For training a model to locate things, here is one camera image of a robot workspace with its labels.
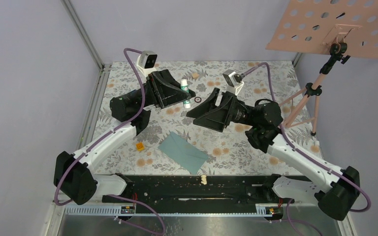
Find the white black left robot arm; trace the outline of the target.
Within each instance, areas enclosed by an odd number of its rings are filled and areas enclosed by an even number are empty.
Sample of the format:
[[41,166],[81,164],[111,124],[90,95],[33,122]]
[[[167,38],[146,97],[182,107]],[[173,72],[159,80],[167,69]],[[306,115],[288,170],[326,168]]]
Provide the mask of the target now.
[[145,110],[154,105],[164,109],[196,96],[192,90],[181,89],[169,70],[143,69],[146,82],[142,88],[110,100],[111,116],[116,122],[98,138],[70,154],[60,153],[56,160],[54,185],[55,203],[59,192],[82,205],[92,198],[114,195],[119,201],[132,198],[133,189],[118,175],[98,175],[96,168],[119,147],[140,134],[149,124],[151,112]]

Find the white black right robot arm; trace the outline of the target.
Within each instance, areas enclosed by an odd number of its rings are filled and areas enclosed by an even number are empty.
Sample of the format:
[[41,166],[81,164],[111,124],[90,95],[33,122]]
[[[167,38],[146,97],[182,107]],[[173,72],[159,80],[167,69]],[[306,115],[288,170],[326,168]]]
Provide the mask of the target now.
[[271,203],[279,198],[310,203],[327,216],[344,220],[360,195],[359,172],[351,166],[342,169],[296,147],[279,128],[283,118],[277,102],[259,99],[249,106],[227,91],[217,106],[219,93],[220,89],[215,88],[204,102],[187,112],[193,124],[218,132],[231,122],[249,125],[251,128],[245,135],[254,149],[284,161],[308,178],[308,181],[290,180],[272,174],[262,190],[263,198]]

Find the teal paper envelope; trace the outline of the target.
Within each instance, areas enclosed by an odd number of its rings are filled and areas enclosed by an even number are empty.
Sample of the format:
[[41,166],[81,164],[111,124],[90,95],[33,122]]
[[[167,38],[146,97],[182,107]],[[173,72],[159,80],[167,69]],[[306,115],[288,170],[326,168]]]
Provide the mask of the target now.
[[158,149],[193,175],[197,174],[198,170],[209,159],[208,154],[174,132],[170,132],[158,146]]

